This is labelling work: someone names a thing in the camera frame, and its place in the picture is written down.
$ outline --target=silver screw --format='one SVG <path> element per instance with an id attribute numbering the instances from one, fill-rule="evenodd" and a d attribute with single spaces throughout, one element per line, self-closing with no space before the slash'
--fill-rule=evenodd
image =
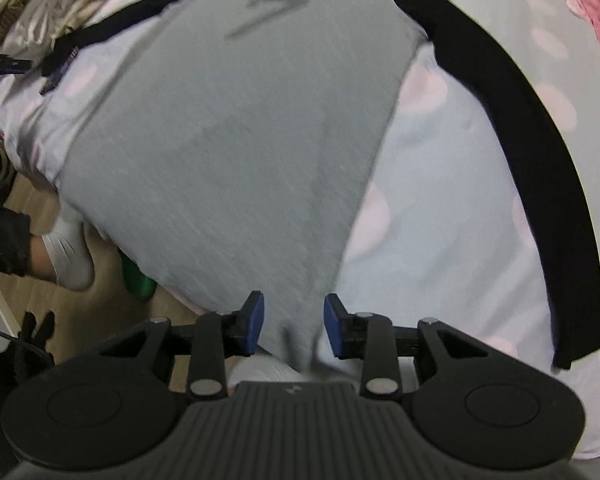
<path id="1" fill-rule="evenodd" d="M 199 397 L 211 397 L 220 393 L 222 384 L 213 379 L 198 379 L 191 383 L 189 389 Z"/>
<path id="2" fill-rule="evenodd" d="M 391 395 L 398 390 L 398 383 L 389 377 L 376 377 L 366 383 L 366 389 L 374 395 Z"/>

